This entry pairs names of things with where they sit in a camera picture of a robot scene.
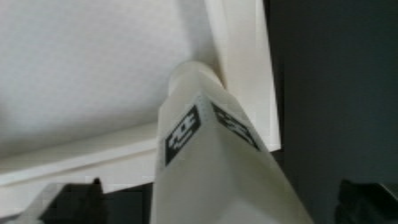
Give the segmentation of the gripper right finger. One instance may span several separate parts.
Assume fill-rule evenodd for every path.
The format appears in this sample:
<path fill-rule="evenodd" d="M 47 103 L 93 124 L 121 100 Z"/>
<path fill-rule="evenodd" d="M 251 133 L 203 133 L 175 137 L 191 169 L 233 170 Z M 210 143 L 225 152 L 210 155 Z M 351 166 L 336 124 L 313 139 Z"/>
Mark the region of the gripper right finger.
<path fill-rule="evenodd" d="M 335 224 L 398 224 L 398 183 L 342 181 Z"/>

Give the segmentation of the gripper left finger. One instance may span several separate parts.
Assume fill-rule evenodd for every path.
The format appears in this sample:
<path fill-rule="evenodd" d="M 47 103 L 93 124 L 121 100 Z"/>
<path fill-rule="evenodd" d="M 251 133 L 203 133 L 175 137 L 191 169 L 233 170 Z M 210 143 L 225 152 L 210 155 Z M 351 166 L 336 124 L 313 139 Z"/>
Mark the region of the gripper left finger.
<path fill-rule="evenodd" d="M 43 189 L 15 224 L 107 224 L 109 212 L 102 180 L 52 183 Z"/>

